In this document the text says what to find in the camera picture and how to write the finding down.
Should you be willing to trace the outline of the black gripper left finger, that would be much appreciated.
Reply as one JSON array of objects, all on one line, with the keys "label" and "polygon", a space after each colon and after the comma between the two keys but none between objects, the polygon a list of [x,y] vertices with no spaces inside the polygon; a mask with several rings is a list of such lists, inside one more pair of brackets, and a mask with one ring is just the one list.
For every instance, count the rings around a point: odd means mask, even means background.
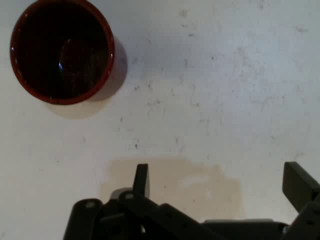
[{"label": "black gripper left finger", "polygon": [[206,240],[203,225],[168,204],[145,196],[148,165],[136,168],[133,188],[103,203],[96,198],[76,202],[65,240]]}]

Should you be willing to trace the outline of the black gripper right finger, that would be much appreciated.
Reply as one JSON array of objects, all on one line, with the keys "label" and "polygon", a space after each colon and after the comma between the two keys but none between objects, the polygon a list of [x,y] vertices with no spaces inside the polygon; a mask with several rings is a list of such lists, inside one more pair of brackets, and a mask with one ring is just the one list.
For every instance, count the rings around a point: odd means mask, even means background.
[{"label": "black gripper right finger", "polygon": [[298,212],[283,234],[284,240],[320,238],[320,184],[297,162],[284,164],[282,192]]}]

